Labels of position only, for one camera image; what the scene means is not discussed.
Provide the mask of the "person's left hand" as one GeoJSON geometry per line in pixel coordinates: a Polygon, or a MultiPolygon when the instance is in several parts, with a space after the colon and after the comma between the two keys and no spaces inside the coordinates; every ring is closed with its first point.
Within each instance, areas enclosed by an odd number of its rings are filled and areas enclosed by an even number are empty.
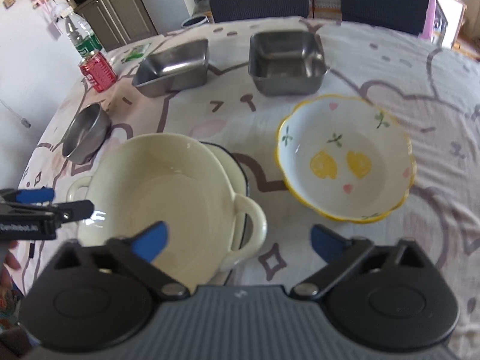
{"type": "Polygon", "coordinates": [[[11,271],[20,269],[20,263],[12,252],[18,244],[18,241],[11,241],[7,247],[5,258],[1,261],[1,290],[12,289],[11,271]]]}

